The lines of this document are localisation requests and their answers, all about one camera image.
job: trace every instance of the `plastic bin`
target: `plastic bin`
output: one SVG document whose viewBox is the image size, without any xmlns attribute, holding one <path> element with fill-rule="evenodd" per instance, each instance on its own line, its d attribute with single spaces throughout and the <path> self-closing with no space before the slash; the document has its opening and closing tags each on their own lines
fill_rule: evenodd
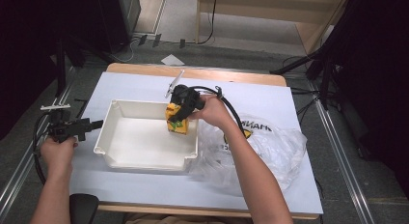
<svg viewBox="0 0 409 224">
<path fill-rule="evenodd" d="M 167 103 L 112 100 L 94 148 L 112 168 L 183 171 L 198 155 L 198 122 L 168 130 Z"/>
</svg>

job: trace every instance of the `chair backrest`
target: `chair backrest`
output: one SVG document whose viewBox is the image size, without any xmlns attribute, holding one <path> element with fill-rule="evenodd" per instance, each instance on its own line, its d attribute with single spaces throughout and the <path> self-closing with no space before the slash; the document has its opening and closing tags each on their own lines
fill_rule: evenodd
<svg viewBox="0 0 409 224">
<path fill-rule="evenodd" d="M 71 224 L 90 224 L 94 220 L 99 199 L 90 194 L 71 194 L 69 196 L 69 217 Z"/>
</svg>

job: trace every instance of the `yellow object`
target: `yellow object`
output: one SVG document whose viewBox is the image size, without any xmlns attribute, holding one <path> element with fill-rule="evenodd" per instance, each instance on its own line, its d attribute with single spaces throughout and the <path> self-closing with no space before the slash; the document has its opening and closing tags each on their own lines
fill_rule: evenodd
<svg viewBox="0 0 409 224">
<path fill-rule="evenodd" d="M 165 116 L 166 116 L 166 121 L 168 123 L 168 129 L 169 131 L 172 131 L 175 133 L 187 134 L 187 129 L 189 128 L 189 121 L 187 121 L 187 119 L 184 119 L 176 123 L 172 123 L 169 121 L 169 118 L 174 116 L 178 112 L 180 107 L 181 106 L 176 105 L 174 103 L 169 103 L 168 106 L 166 107 Z"/>
</svg>

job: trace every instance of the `white table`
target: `white table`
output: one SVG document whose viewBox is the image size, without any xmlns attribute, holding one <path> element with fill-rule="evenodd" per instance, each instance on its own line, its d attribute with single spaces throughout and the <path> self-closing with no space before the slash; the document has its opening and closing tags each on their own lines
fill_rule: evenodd
<svg viewBox="0 0 409 224">
<path fill-rule="evenodd" d="M 128 99 L 169 102 L 164 95 L 178 69 L 167 67 L 114 64 L 108 70 L 133 73 L 105 72 L 83 114 L 91 121 L 103 120 L 112 99 Z M 277 80 L 275 75 L 237 73 L 231 71 L 190 70 L 191 75 L 215 80 L 182 78 L 179 83 L 187 86 L 220 86 L 226 98 L 238 113 L 256 114 L 281 128 L 297 128 L 292 95 L 288 87 L 258 85 L 226 81 Z M 99 130 L 87 133 L 87 140 L 75 150 L 70 193 L 93 194 L 100 200 L 101 210 L 138 211 L 174 214 L 250 216 L 243 197 L 225 194 L 211 184 L 198 182 L 184 173 L 159 173 L 109 168 L 103 157 L 93 149 Z M 322 213 L 318 191 L 308 154 L 305 154 L 299 177 L 284 192 L 286 202 L 294 218 L 317 218 Z"/>
</svg>

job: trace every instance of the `black tripod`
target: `black tripod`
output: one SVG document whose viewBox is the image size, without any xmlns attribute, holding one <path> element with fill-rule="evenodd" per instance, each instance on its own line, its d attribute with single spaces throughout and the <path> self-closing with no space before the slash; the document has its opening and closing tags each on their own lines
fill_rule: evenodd
<svg viewBox="0 0 409 224">
<path fill-rule="evenodd" d="M 82 68 L 85 63 L 85 57 L 83 56 L 81 49 L 89 50 L 99 59 L 103 60 L 107 64 L 114 63 L 115 60 L 107 56 L 102 51 L 94 48 L 86 41 L 76 37 L 70 33 L 69 28 L 66 25 L 66 17 L 68 15 L 67 7 L 63 3 L 65 0 L 54 0 L 53 11 L 56 14 L 54 21 L 54 30 L 56 35 L 56 57 L 57 57 L 57 93 L 58 97 L 66 88 L 66 61 L 65 56 L 67 54 L 69 60 L 74 67 Z"/>
<path fill-rule="evenodd" d="M 341 40 L 345 39 L 348 33 L 348 24 L 351 23 L 355 11 L 363 0 L 349 0 L 345 11 L 341 16 L 339 22 L 334 27 L 327 41 L 315 52 L 303 57 L 288 66 L 278 70 L 271 70 L 271 74 L 284 74 L 297 67 L 300 67 L 310 61 L 313 61 L 308 67 L 306 75 L 310 80 L 316 79 L 323 71 L 322 82 L 320 85 L 320 101 L 325 110 L 328 110 L 327 95 L 331 72 L 335 69 L 334 59 L 338 53 L 341 52 Z"/>
</svg>

